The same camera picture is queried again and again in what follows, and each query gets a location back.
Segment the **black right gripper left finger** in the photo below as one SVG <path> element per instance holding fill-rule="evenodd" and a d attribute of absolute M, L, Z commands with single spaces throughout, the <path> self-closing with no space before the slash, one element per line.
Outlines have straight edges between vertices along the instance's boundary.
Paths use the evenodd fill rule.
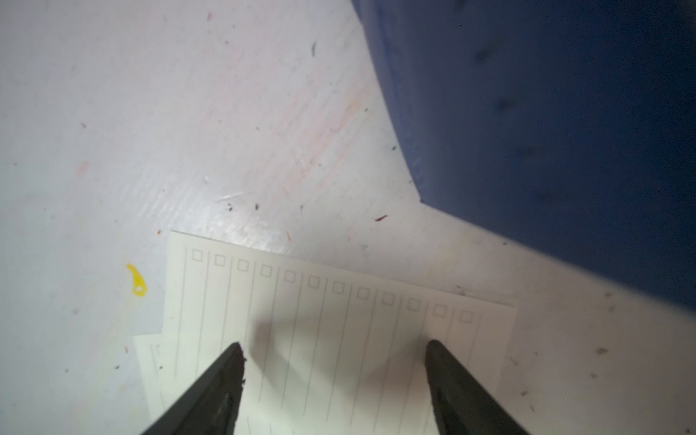
<path fill-rule="evenodd" d="M 246 361 L 241 345 L 230 344 L 144 435 L 232 435 L 244 390 Z"/>

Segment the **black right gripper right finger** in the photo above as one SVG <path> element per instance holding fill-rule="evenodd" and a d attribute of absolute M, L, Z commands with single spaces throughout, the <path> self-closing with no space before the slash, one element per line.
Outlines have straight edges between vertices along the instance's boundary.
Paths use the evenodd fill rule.
<path fill-rule="evenodd" d="M 428 342 L 424 364 L 440 434 L 527 435 L 443 343 Z"/>

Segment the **blue white paper bag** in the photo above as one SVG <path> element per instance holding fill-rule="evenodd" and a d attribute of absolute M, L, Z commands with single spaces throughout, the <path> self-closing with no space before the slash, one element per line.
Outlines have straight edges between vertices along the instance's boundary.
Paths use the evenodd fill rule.
<path fill-rule="evenodd" d="M 424 204 L 694 309 L 694 2 L 353 8 Z"/>

